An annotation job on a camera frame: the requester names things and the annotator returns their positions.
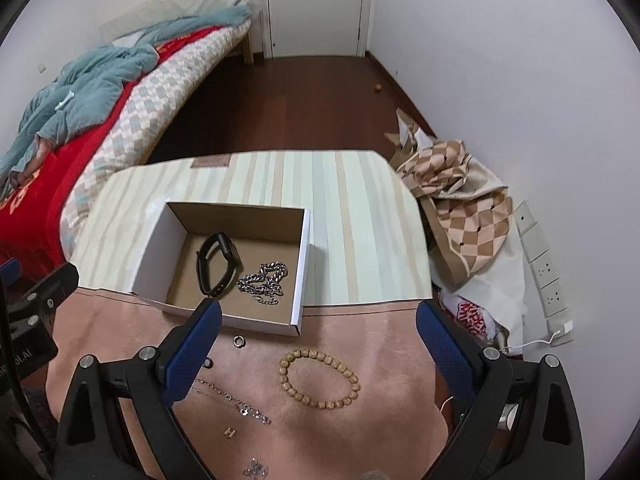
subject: blue gripper pad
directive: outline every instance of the blue gripper pad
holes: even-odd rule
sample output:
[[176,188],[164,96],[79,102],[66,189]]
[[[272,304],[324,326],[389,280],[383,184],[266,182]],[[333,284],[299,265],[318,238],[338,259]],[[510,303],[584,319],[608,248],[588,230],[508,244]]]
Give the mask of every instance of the blue gripper pad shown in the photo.
[[476,400],[473,370],[449,331],[425,301],[418,306],[415,325],[451,395],[466,404],[473,404]]
[[204,301],[209,304],[206,306],[201,304],[191,315],[199,314],[198,311],[201,308],[204,308],[204,313],[190,327],[180,348],[178,348],[173,359],[166,366],[165,389],[162,392],[162,400],[169,407],[174,402],[183,400],[189,393],[193,380],[202,367],[222,326],[220,304],[212,300]]
[[22,266],[18,260],[11,258],[0,266],[0,279],[4,286],[9,286],[16,282],[22,275]]

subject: teal blanket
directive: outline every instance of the teal blanket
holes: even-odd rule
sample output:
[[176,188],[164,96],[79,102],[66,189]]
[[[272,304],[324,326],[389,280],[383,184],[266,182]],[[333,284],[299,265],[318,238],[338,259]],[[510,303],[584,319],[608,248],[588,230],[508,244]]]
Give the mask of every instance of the teal blanket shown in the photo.
[[55,150],[106,121],[124,84],[151,72],[158,64],[155,46],[213,25],[235,27],[250,15],[247,6],[236,6],[158,23],[145,29],[131,48],[109,44],[68,63],[53,83],[33,97],[14,143],[0,157],[0,200],[14,191],[15,182],[10,176],[24,171],[36,155],[36,136],[51,142]]

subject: white cable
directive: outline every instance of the white cable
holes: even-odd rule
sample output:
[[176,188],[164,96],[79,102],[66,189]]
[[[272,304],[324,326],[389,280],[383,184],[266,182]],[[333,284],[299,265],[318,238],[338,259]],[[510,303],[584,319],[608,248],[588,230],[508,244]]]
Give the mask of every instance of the white cable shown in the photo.
[[442,403],[442,406],[440,407],[440,413],[442,413],[442,410],[444,410],[444,406],[445,406],[445,404],[446,404],[447,402],[449,402],[451,399],[453,399],[453,396],[452,396],[452,397],[449,397],[449,399],[445,400],[445,401]]
[[552,343],[552,341],[554,340],[554,338],[556,336],[559,336],[561,333],[562,333],[562,330],[556,330],[553,333],[553,335],[551,336],[551,339],[549,341],[547,341],[545,339],[536,339],[535,341],[529,341],[528,343],[524,343],[524,345],[505,346],[504,348],[500,349],[500,352],[502,352],[503,354],[506,354],[509,350],[515,350],[517,348],[524,348],[525,346],[533,345],[533,343],[544,343],[545,345],[550,345]]

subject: door frame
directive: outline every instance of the door frame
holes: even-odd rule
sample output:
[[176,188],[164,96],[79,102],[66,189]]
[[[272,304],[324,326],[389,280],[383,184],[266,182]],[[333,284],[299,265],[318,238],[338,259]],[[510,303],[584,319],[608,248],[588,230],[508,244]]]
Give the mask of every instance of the door frame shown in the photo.
[[[371,0],[362,0],[360,6],[360,37],[358,38],[358,48],[356,55],[364,57],[367,49],[367,37],[369,35],[369,18],[371,14]],[[271,21],[269,14],[269,0],[262,0],[262,10],[260,12],[260,25],[262,28],[262,44],[264,45],[264,57],[273,57],[273,41],[271,40]]]

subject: door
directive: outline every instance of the door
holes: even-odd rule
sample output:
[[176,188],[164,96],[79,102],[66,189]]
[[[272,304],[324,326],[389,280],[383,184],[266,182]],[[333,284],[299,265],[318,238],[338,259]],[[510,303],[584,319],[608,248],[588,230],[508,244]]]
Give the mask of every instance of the door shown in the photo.
[[273,57],[356,56],[362,0],[269,0]]

